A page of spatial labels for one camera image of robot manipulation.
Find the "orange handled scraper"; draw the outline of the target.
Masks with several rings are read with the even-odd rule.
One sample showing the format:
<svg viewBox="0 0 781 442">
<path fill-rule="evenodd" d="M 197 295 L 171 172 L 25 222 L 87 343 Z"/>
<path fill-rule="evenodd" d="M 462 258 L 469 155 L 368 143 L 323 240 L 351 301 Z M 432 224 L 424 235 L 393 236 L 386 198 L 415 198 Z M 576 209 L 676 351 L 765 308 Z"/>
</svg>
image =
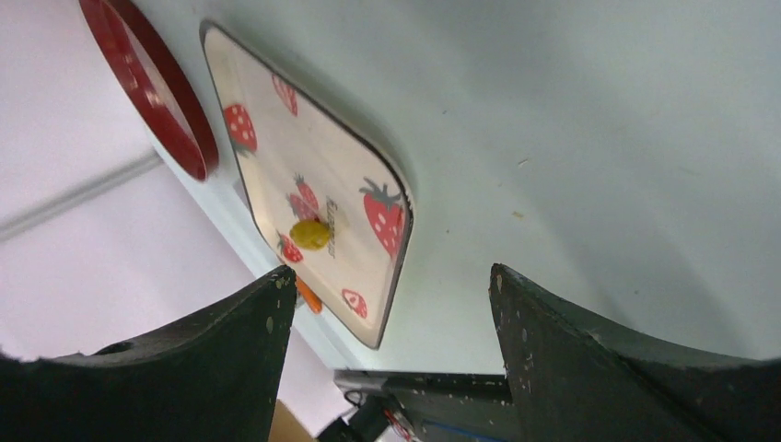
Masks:
<svg viewBox="0 0 781 442">
<path fill-rule="evenodd" d="M 296 280 L 298 295 L 314 314 L 321 314 L 323 305 L 320 298 L 312 289 L 300 278 Z"/>
</svg>

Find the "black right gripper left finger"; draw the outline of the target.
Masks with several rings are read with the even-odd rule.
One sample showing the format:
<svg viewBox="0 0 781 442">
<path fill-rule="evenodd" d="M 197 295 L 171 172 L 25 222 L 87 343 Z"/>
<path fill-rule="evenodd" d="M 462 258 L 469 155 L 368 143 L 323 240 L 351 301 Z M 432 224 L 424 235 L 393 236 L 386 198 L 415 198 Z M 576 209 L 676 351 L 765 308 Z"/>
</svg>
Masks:
<svg viewBox="0 0 781 442">
<path fill-rule="evenodd" d="M 280 266 L 92 355 L 1 359 L 5 441 L 264 441 L 297 302 Z"/>
</svg>

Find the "aluminium frame rail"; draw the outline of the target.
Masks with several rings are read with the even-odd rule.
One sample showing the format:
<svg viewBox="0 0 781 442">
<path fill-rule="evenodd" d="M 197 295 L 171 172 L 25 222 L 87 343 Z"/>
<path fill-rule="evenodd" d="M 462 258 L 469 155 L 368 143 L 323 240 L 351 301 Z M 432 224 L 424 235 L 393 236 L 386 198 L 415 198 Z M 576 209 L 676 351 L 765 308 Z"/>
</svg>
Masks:
<svg viewBox="0 0 781 442">
<path fill-rule="evenodd" d="M 499 375 L 338 370 L 334 382 L 356 407 L 328 427 L 345 441 L 519 441 L 507 380 Z"/>
</svg>

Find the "strawberry print tray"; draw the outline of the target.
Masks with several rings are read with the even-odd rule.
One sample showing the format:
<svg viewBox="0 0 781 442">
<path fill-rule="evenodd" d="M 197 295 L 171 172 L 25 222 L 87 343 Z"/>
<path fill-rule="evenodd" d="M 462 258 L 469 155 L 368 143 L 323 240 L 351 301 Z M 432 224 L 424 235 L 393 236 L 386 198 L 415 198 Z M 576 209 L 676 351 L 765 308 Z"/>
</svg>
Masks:
<svg viewBox="0 0 781 442">
<path fill-rule="evenodd" d="M 219 27 L 206 24 L 202 40 L 260 236 L 359 342 L 378 348 L 413 225 L 400 171 Z M 293 243 L 302 219 L 329 227 L 326 248 Z"/>
</svg>

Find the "red round plate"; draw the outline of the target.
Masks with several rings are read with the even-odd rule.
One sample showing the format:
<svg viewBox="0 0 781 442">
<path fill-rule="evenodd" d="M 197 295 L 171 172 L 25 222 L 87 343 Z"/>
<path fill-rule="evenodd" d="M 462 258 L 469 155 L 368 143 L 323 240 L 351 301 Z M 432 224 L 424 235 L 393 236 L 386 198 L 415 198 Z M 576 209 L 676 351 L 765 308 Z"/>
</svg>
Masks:
<svg viewBox="0 0 781 442">
<path fill-rule="evenodd" d="M 132 1 L 80 0 L 99 49 L 148 129 L 194 180 L 217 168 L 211 125 L 175 57 Z"/>
</svg>

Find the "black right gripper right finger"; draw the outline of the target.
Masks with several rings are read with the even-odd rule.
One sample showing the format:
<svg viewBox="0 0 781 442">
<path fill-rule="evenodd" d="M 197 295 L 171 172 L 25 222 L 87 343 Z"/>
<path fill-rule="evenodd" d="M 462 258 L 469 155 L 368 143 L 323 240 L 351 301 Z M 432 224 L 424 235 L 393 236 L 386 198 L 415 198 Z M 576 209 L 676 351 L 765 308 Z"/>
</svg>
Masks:
<svg viewBox="0 0 781 442">
<path fill-rule="evenodd" d="M 496 263 L 495 331 L 523 441 L 776 441 L 780 363 L 632 330 Z"/>
</svg>

